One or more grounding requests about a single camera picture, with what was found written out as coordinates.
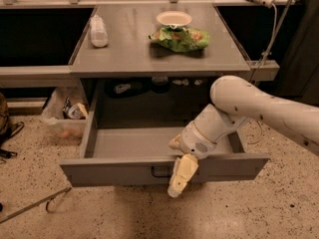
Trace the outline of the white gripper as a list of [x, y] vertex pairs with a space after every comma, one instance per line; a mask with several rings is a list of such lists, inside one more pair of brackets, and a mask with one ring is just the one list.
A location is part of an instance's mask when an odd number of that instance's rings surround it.
[[174, 137], [168, 146], [171, 149], [180, 149], [187, 153], [178, 157], [173, 166], [167, 193], [170, 197], [179, 197], [187, 183], [198, 169], [198, 160], [207, 158], [216, 149], [217, 134], [205, 123], [191, 121], [181, 132]]

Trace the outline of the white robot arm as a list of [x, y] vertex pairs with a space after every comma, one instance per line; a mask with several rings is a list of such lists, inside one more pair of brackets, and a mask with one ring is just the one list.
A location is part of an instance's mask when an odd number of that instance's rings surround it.
[[182, 152], [173, 166], [167, 193], [182, 194], [187, 183], [225, 136], [254, 119], [319, 154], [319, 109], [268, 95], [246, 80], [223, 76], [210, 88], [211, 103], [168, 146]]

